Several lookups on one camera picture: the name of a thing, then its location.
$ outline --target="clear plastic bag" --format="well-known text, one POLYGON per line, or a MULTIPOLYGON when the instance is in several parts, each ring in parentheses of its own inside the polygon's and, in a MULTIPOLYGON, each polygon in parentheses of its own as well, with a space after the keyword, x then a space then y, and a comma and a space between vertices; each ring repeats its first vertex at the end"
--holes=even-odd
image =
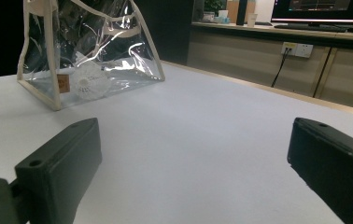
POLYGON ((24 0, 18 81, 55 110, 164 81, 133 0, 24 0))

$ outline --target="monitor screen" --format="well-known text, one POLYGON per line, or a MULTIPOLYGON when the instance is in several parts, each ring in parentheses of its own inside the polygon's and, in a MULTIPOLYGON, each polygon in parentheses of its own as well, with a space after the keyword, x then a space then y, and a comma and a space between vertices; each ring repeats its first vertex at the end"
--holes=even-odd
POLYGON ((275 0, 271 22, 353 25, 353 0, 275 0))

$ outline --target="black wall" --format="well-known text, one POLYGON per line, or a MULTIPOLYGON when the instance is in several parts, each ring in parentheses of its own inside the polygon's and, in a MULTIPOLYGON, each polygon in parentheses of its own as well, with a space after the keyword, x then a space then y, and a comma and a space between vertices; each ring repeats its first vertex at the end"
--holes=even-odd
POLYGON ((0 76, 17 73, 23 41, 22 0, 0 1, 0 76))
POLYGON ((160 59, 186 65, 194 0, 134 0, 160 59))

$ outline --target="electrical cable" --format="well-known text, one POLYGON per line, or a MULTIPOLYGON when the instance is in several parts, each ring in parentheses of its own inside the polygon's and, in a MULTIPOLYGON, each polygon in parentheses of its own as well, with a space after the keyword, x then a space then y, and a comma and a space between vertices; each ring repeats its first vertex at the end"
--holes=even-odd
POLYGON ((282 56, 281 65, 279 66, 278 73, 276 74, 275 79, 273 80, 273 83, 272 83, 272 88, 275 86, 275 82, 276 82, 276 80, 278 79, 279 73, 281 72, 282 66, 284 65, 284 62, 285 62, 285 60, 287 59, 288 54, 289 54, 290 51, 291 51, 290 48, 285 48, 284 54, 283 54, 283 56, 282 56))

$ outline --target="table surface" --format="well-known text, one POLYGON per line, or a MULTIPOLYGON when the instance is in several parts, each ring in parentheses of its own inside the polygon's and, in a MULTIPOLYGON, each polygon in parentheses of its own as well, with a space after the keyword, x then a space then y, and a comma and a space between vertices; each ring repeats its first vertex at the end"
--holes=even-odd
POLYGON ((166 80, 61 111, 0 77, 0 177, 98 118, 100 170, 75 223, 342 223, 287 163, 295 118, 353 137, 353 113, 163 63, 166 80))

